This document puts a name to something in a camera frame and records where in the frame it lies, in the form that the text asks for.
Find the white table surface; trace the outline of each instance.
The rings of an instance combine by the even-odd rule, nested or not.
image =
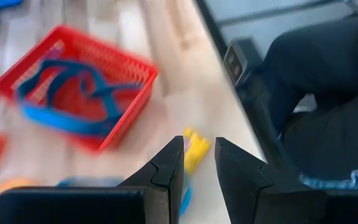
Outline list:
[[[9,142],[0,181],[30,177],[55,185],[72,175],[129,177],[192,127],[221,136],[261,158],[259,145],[191,0],[28,0],[1,14],[0,76],[62,22],[153,61],[160,68],[152,99],[117,149],[91,156],[26,121],[0,99],[0,131]],[[214,148],[193,178],[193,200],[180,223],[230,223]]]

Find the basket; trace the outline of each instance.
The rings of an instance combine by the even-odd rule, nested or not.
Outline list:
[[[140,90],[114,94],[124,114],[107,137],[64,133],[69,140],[93,152],[101,152],[108,146],[116,147],[119,144],[149,101],[153,82],[158,75],[153,65],[128,52],[95,40],[72,28],[58,26],[0,78],[0,95],[15,103],[16,88],[37,72],[43,59],[66,59],[87,63],[96,67],[110,84],[122,82],[143,84]],[[45,92],[57,73],[57,69],[44,72],[37,88],[28,96],[28,99],[42,105]],[[70,83],[65,84],[59,90],[54,103],[58,109],[86,119],[105,117],[106,114],[100,102],[84,103],[81,97],[83,96],[78,91],[78,80],[70,80]]]

